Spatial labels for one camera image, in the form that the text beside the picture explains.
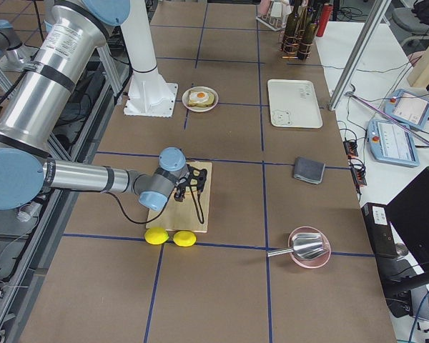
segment brown table surface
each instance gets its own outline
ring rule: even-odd
[[[111,197],[81,194],[20,342],[395,341],[317,50],[289,65],[255,15],[253,5],[159,3],[152,34],[159,72],[179,84],[173,116],[118,106],[94,160],[152,173],[178,146],[212,161],[208,233],[190,248],[151,246]],[[323,127],[273,127],[268,79],[312,81]],[[188,112],[180,100],[192,85],[215,89],[218,106]],[[292,178],[297,156],[327,164],[320,185]],[[121,199],[146,219],[136,197]],[[330,240],[328,264],[266,257],[304,225]]]

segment fried egg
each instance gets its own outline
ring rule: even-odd
[[[202,102],[208,99],[209,99],[209,93],[206,91],[192,91],[189,94],[189,100],[196,104],[201,104]]]

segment red bottle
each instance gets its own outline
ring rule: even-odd
[[[326,30],[327,22],[329,21],[330,14],[332,13],[334,6],[331,4],[324,4],[322,7],[322,13],[320,18],[320,27],[317,30],[316,37],[322,37]]]

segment white tray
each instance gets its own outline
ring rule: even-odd
[[[273,126],[319,129],[320,108],[311,81],[269,80],[270,120]]]

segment white desk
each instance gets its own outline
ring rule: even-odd
[[[324,36],[316,38],[321,62],[322,65],[325,66],[325,78],[330,92],[335,88],[342,73],[342,70],[330,68],[330,66],[340,68],[346,65],[346,61],[362,27],[363,25],[361,23],[329,22]],[[388,25],[381,24],[377,28],[373,40],[365,50],[358,69],[385,71],[402,66],[407,62],[407,56],[403,53],[403,50],[400,48],[399,43],[395,39]],[[355,93],[364,99],[384,98],[388,95],[388,90],[398,79],[398,76],[402,75],[402,71],[405,72],[407,69],[408,66],[386,73],[357,71],[352,79],[352,84],[354,84],[356,88]],[[402,79],[397,88],[410,88],[406,77]],[[380,103],[381,101],[373,102],[376,106],[380,106]],[[345,122],[347,127],[357,134],[358,138],[363,137],[364,131],[348,122],[347,108],[348,98],[344,97],[336,110],[337,120]],[[364,105],[359,104],[354,99],[350,100],[349,112],[349,119],[362,127],[367,127],[369,120],[373,116],[373,112],[371,110],[364,107]],[[425,130],[429,131],[429,121],[426,124]],[[341,134],[342,136],[345,136],[345,132],[341,131]],[[353,138],[353,135],[350,132],[347,132],[346,135],[348,139]],[[363,194],[360,199],[361,205],[365,202],[387,204],[416,175],[418,175],[426,166],[429,166],[429,149],[418,150],[420,159],[419,167],[407,168],[376,162],[370,153],[369,147],[366,146],[364,149],[364,141],[360,140],[358,142],[359,146],[357,150],[359,151],[360,159],[365,162],[367,167],[366,179],[368,183],[366,187],[361,189]],[[415,143],[417,145],[422,145],[418,140],[415,140]],[[416,261],[410,257],[410,263],[413,265],[416,264]],[[397,339],[407,340],[408,335],[410,334],[413,318],[403,317],[396,319],[391,315],[391,319],[393,321]],[[420,325],[422,329],[429,328],[429,323],[420,323]],[[421,343],[424,342],[425,339],[429,339],[429,332],[424,334],[423,331],[415,330],[413,336],[414,342]]]

